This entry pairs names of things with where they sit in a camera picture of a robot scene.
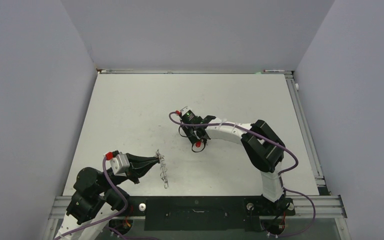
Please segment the red key tag with key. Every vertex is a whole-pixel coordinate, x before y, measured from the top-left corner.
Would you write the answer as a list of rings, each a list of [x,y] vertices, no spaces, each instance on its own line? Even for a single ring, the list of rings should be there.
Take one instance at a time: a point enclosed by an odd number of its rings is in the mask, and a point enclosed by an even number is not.
[[[195,144],[194,144],[194,147],[196,148],[196,149],[201,149],[201,148],[203,148],[204,147],[204,143],[203,143],[203,141],[202,140],[199,140],[199,141],[197,141]]]

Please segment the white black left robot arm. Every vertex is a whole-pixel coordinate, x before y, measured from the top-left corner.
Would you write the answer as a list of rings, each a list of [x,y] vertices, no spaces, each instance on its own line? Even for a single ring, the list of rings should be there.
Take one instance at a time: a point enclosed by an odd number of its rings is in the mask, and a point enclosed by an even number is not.
[[[85,167],[81,169],[73,185],[71,196],[56,240],[94,240],[118,216],[129,216],[135,211],[130,195],[120,184],[131,181],[139,184],[153,166],[165,166],[164,157],[144,157],[118,150],[108,152],[102,160],[102,169]]]

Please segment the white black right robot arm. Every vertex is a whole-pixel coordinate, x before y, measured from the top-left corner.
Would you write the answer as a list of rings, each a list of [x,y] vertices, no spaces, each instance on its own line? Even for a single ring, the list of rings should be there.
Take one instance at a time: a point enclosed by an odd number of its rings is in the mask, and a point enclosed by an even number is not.
[[[285,144],[263,120],[254,123],[234,123],[207,115],[202,118],[190,109],[177,112],[180,127],[192,144],[208,140],[224,140],[242,145],[252,165],[261,173],[262,207],[269,214],[277,213],[283,206],[284,190],[279,172],[284,159]]]

